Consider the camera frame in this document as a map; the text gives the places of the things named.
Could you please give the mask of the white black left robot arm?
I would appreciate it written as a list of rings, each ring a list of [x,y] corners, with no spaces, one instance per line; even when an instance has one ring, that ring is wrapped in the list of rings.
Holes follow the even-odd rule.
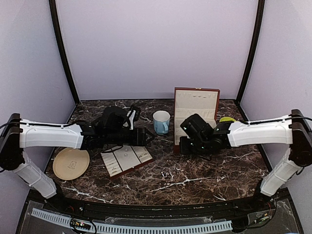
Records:
[[[61,196],[61,188],[34,164],[24,152],[30,147],[67,147],[78,150],[103,149],[105,145],[146,146],[155,136],[145,127],[136,127],[141,110],[131,106],[128,111],[110,106],[91,122],[54,124],[22,119],[18,113],[10,116],[0,128],[0,167],[16,173],[50,205],[63,213],[69,208]]]

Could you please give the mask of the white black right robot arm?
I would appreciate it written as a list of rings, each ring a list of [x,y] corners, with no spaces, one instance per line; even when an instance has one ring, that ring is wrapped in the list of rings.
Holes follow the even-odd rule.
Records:
[[[249,200],[249,208],[260,211],[268,203],[268,196],[312,163],[312,129],[309,118],[298,109],[291,114],[260,121],[220,121],[215,127],[200,115],[193,114],[180,127],[185,136],[180,137],[180,152],[198,156],[211,156],[222,149],[255,144],[288,144],[282,159],[262,179],[260,193]]]

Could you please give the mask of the brown jewelry tray insert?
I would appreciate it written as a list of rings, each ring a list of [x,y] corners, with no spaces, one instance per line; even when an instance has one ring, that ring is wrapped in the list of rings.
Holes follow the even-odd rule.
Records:
[[[141,146],[114,147],[113,152],[100,154],[110,179],[116,179],[154,160],[147,149]]]

